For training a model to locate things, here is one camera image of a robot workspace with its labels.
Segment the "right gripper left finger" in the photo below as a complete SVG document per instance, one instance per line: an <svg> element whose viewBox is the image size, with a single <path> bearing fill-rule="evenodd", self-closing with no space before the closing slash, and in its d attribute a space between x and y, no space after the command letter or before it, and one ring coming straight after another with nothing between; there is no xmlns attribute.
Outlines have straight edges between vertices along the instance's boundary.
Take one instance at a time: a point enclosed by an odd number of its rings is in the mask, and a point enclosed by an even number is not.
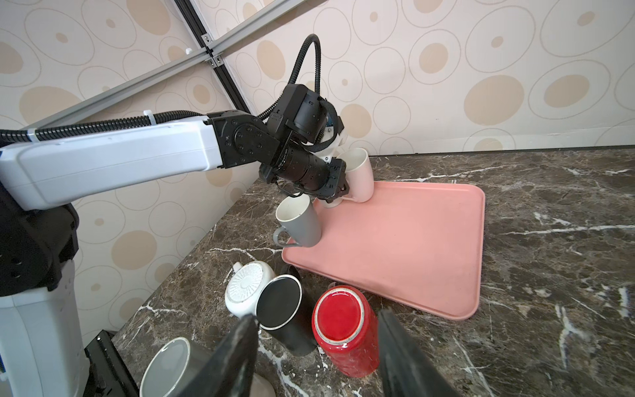
<svg viewBox="0 0 635 397"><path fill-rule="evenodd" d="M174 396L248 396L255 375L258 322L239 319L213 351L186 342L187 361Z"/></svg>

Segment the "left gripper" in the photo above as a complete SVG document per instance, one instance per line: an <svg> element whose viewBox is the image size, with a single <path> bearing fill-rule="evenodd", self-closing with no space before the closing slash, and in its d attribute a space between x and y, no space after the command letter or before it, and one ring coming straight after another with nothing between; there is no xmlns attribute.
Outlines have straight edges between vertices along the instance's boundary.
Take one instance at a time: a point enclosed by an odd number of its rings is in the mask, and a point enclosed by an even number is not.
<svg viewBox="0 0 635 397"><path fill-rule="evenodd" d="M329 203L342 198L350 191L346 171L347 164L342 159L335 158L330 162L326 162L316 157L309 168L307 193L314 198L319 198Z"/></svg>

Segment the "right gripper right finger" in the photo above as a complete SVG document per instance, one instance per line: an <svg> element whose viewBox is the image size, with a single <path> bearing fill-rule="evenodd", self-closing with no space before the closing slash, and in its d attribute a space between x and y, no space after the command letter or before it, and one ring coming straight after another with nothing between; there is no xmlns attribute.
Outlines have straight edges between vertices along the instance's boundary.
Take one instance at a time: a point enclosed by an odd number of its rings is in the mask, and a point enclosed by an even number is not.
<svg viewBox="0 0 635 397"><path fill-rule="evenodd" d="M458 395L390 309L378 314L378 338L385 397Z"/></svg>

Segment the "pink mug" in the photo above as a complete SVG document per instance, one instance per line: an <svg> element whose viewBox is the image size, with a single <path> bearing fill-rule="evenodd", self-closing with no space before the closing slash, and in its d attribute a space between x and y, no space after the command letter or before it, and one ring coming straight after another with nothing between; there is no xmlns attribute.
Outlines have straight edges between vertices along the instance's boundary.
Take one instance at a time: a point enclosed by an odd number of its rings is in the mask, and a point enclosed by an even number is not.
<svg viewBox="0 0 635 397"><path fill-rule="evenodd" d="M365 203L370 200L375 189L373 170L370 165L369 153L364 148L354 148L343 152L339 159L347 165L346 180L349 185L349 193L341 198L336 198L332 203L320 200L326 208L337 207L343 200L355 203Z"/></svg>

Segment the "grey mug white interior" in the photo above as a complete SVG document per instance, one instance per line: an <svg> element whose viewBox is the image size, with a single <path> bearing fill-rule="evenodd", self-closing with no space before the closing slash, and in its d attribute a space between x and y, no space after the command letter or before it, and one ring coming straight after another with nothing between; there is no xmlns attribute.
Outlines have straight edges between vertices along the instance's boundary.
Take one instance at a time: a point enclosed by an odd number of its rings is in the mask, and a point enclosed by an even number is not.
<svg viewBox="0 0 635 397"><path fill-rule="evenodd" d="M282 248L316 246L322 237L318 214L308 195L287 197L277 207L275 216L280 227L273 233L273 242ZM294 243L281 243L279 235L287 233Z"/></svg>

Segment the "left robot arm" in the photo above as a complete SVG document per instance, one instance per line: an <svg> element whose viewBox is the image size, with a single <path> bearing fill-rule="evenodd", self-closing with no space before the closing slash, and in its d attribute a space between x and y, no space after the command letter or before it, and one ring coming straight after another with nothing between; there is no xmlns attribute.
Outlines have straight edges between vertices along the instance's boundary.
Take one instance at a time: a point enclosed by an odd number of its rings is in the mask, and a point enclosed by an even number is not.
<svg viewBox="0 0 635 397"><path fill-rule="evenodd" d="M119 328L246 190L248 172L335 199L344 124L313 84L263 113L192 107L1 133L1 380L12 396L94 390L84 347Z"/></svg>

